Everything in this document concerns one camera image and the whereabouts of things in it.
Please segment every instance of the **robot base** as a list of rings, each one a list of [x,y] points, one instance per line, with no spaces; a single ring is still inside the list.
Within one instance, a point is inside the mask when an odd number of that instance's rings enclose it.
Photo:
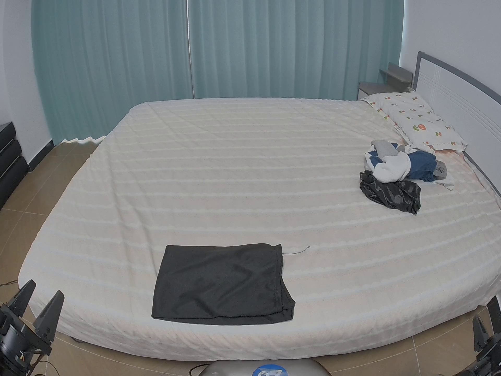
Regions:
[[[219,360],[199,376],[330,376],[314,360]]]

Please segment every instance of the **bed sheet wrinkle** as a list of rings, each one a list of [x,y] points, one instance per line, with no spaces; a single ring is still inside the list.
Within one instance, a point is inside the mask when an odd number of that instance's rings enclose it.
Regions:
[[[456,185],[422,187],[417,216],[369,201],[370,141],[400,142],[365,102],[196,99],[131,109],[68,185],[19,282],[66,294],[59,330],[172,360],[308,357],[373,348],[486,304],[501,290],[501,210],[457,154]],[[167,244],[282,244],[290,322],[151,319]],[[42,259],[44,268],[34,266]]]

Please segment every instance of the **patterned pillowcase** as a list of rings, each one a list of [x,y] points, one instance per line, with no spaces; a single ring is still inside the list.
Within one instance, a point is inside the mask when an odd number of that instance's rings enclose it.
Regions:
[[[464,150],[467,143],[437,116],[415,91],[376,93],[363,98],[385,120],[392,121],[410,145],[429,145],[435,150]]]

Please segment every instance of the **blue sticker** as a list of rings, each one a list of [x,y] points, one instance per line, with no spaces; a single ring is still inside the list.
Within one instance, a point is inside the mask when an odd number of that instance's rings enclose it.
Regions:
[[[283,367],[271,363],[258,367],[252,376],[289,376],[289,374]]]

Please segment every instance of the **gray sock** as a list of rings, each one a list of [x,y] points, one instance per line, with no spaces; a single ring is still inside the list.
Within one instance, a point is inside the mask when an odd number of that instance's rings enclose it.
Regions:
[[[447,167],[443,161],[437,160],[437,166],[433,172],[433,176],[436,179],[446,179],[447,178]]]
[[[398,155],[397,149],[395,149],[395,147],[390,142],[385,141],[384,139],[372,141],[371,145],[374,145],[374,147],[376,148],[379,158]]]

